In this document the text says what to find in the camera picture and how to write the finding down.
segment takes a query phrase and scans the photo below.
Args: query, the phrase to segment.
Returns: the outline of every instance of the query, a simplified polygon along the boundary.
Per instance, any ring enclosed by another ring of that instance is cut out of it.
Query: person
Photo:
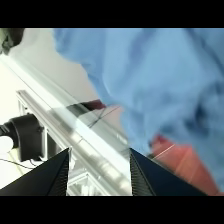
[[[156,135],[191,144],[224,190],[224,29],[54,28],[54,40],[103,104],[124,108],[132,148],[147,156]]]

